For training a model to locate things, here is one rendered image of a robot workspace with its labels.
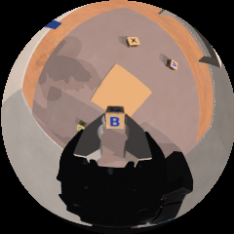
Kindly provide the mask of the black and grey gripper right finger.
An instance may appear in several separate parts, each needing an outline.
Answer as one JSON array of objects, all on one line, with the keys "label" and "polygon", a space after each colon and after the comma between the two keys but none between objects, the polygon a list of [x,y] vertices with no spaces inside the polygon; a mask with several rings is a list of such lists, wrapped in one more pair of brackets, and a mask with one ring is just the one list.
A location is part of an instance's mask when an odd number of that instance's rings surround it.
[{"label": "black and grey gripper right finger", "polygon": [[145,168],[155,173],[162,181],[163,188],[169,185],[167,179],[167,162],[165,155],[153,139],[137,122],[125,114],[125,141],[124,158],[135,162],[135,167]]}]

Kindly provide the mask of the orange flat mat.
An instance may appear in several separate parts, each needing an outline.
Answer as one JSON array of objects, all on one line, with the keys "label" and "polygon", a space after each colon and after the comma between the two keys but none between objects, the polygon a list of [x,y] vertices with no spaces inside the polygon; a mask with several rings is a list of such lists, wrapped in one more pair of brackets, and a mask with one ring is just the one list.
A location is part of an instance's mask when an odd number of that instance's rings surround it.
[{"label": "orange flat mat", "polygon": [[151,93],[134,75],[116,63],[91,101],[105,110],[107,106],[123,105],[125,113],[132,116]]}]

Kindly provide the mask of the wooden letter block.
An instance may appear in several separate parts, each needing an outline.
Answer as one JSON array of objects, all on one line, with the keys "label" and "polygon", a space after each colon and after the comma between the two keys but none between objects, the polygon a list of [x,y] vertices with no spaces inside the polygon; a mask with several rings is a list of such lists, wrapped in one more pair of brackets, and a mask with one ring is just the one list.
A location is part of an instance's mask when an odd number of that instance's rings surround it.
[{"label": "wooden letter block", "polygon": [[107,106],[105,111],[106,129],[124,129],[124,106]]},{"label": "wooden letter block", "polygon": [[128,48],[135,48],[139,46],[139,41],[137,37],[127,37],[126,42],[127,42]]},{"label": "wooden letter block", "polygon": [[77,125],[77,130],[80,131],[81,129],[86,128],[87,123],[85,123],[84,121],[80,120],[80,122]]},{"label": "wooden letter block", "polygon": [[177,70],[177,62],[173,59],[167,59],[166,66],[171,70]]}]

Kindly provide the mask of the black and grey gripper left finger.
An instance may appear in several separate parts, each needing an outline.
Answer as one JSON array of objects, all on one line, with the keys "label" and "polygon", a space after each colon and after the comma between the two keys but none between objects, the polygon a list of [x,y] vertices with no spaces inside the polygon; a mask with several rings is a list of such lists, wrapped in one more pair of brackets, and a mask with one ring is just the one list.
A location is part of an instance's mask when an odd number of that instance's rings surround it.
[{"label": "black and grey gripper left finger", "polygon": [[103,134],[104,124],[105,113],[81,129],[64,147],[59,160],[58,181],[61,181],[63,174],[71,167],[88,165],[91,159],[98,163],[98,159],[102,156],[100,136]]}]

